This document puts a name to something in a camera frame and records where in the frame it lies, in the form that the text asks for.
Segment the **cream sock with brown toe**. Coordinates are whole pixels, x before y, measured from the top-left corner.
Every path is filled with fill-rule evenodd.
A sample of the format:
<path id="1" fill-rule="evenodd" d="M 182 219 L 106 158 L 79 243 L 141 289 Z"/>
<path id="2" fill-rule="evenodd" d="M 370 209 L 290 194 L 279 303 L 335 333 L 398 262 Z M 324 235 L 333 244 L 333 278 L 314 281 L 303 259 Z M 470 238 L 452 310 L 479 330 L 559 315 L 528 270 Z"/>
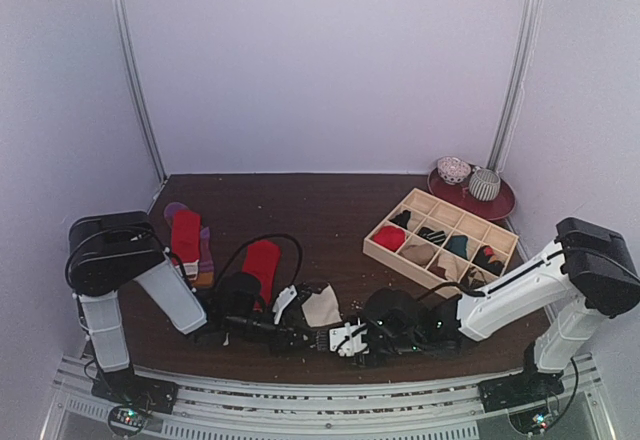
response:
<path id="1" fill-rule="evenodd" d="M 318 293 L 313 292 L 302 303 L 301 309 L 306 323 L 311 328 L 335 325 L 342 320 L 339 302 L 330 284 Z"/>

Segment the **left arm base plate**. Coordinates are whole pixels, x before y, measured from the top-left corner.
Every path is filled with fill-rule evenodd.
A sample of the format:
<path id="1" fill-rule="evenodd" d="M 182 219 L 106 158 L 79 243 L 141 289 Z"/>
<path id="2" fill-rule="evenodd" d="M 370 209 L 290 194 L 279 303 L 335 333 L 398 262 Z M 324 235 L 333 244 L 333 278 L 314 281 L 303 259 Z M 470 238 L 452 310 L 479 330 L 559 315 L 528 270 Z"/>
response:
<path id="1" fill-rule="evenodd" d="M 93 382 L 91 394 L 114 403 L 171 414 L 177 400 L 178 385 L 120 371 L 99 374 Z"/>

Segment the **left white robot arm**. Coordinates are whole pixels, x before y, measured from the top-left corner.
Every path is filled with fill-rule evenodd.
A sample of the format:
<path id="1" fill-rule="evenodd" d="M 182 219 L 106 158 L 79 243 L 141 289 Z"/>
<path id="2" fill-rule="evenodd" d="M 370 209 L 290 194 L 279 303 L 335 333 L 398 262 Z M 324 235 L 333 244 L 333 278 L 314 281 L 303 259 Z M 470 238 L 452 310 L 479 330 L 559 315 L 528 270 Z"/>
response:
<path id="1" fill-rule="evenodd" d="M 64 269 L 93 348 L 98 369 L 106 373 L 106 389 L 123 404 L 137 402 L 144 384 L 129 369 L 118 292 L 138 284 L 168 317 L 173 327 L 197 341 L 221 340 L 232 331 L 263 341 L 274 352 L 311 346 L 313 330 L 287 324 L 285 311 L 296 300 L 289 283 L 272 299 L 280 262 L 276 235 L 264 235 L 241 246 L 242 269 L 224 273 L 212 286 L 200 289 L 187 275 L 186 255 L 166 247 L 142 211 L 84 217 L 68 234 L 69 256 Z"/>

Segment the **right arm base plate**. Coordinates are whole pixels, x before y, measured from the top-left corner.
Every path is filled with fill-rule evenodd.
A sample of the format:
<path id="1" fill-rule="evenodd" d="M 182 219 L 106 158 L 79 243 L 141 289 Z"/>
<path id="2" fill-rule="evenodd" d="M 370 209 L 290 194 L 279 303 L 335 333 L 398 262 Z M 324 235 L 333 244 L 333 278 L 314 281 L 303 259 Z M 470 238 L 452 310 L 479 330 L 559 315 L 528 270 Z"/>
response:
<path id="1" fill-rule="evenodd" d="M 486 413 L 542 401 L 564 391 L 560 374 L 520 372 L 478 384 L 479 397 Z"/>

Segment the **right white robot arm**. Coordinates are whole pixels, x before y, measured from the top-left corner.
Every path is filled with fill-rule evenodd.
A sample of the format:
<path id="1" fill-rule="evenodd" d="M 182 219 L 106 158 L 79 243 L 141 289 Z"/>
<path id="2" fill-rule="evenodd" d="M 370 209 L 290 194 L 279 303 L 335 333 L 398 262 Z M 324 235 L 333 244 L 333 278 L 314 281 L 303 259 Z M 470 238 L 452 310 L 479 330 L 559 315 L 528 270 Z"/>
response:
<path id="1" fill-rule="evenodd" d="M 574 217 L 561 220 L 556 231 L 555 239 L 520 267 L 476 289 L 456 284 L 457 295 L 434 307 L 406 291 L 376 291 L 355 323 L 329 332 L 330 351 L 359 360 L 403 354 L 446 358 L 565 300 L 549 329 L 526 349 L 526 369 L 513 379 L 519 400 L 535 400 L 605 320 L 639 303 L 639 274 L 621 234 Z"/>

